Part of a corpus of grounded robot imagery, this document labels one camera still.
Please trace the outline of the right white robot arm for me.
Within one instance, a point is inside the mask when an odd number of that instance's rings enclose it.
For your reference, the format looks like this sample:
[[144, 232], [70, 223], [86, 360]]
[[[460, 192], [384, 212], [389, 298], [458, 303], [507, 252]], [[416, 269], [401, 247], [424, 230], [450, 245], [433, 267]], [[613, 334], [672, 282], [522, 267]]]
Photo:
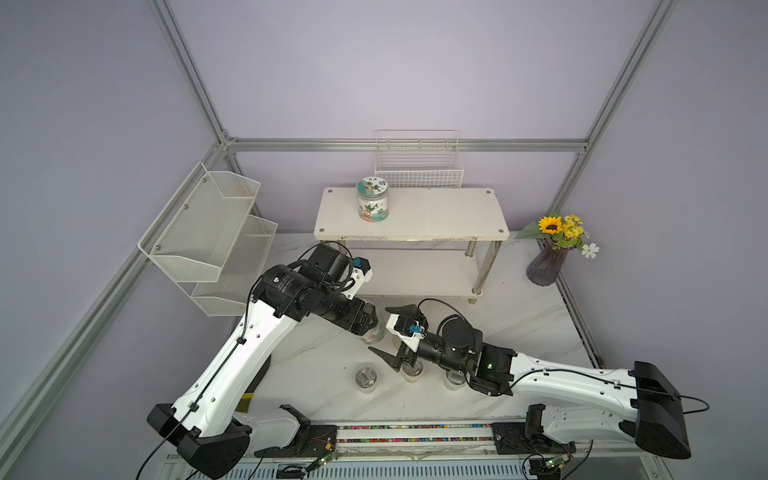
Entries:
[[691, 447], [683, 395], [652, 363], [630, 369], [592, 369], [545, 361], [484, 342], [458, 313], [429, 331], [416, 304], [388, 308], [386, 329], [400, 341], [396, 354], [377, 354], [393, 370], [418, 360], [458, 375], [489, 397], [533, 396], [526, 434], [534, 443], [632, 441], [651, 454], [688, 459]]

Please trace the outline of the seed jar green plant lid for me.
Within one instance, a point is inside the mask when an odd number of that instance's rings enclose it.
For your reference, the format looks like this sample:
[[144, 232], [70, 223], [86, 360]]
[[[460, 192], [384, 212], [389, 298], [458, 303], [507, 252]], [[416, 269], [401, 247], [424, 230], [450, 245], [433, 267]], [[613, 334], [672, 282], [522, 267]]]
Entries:
[[389, 213], [389, 185], [379, 177], [365, 177], [357, 183], [359, 216], [367, 222], [381, 222]]

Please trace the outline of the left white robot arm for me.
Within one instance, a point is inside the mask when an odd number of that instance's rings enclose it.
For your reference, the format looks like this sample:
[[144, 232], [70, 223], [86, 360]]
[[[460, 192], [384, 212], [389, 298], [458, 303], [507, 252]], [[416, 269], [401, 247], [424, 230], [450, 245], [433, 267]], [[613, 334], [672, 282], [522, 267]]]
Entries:
[[236, 407], [274, 349], [304, 317], [314, 314], [357, 336], [376, 326], [374, 306], [356, 295], [373, 270], [360, 257], [350, 265], [352, 274], [345, 281], [311, 261], [267, 270], [249, 293], [239, 327], [201, 376], [175, 402], [150, 411], [148, 424], [198, 473], [219, 479], [244, 456], [252, 428], [235, 418]]

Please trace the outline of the seed jar purple flower lid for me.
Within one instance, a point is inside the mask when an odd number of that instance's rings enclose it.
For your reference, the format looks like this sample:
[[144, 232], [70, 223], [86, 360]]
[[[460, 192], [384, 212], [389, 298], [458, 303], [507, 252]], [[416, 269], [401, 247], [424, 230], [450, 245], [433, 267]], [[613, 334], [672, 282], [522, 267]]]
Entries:
[[361, 340], [366, 345], [374, 345], [380, 342], [386, 334], [386, 323], [382, 320], [378, 320], [371, 329], [361, 336]]

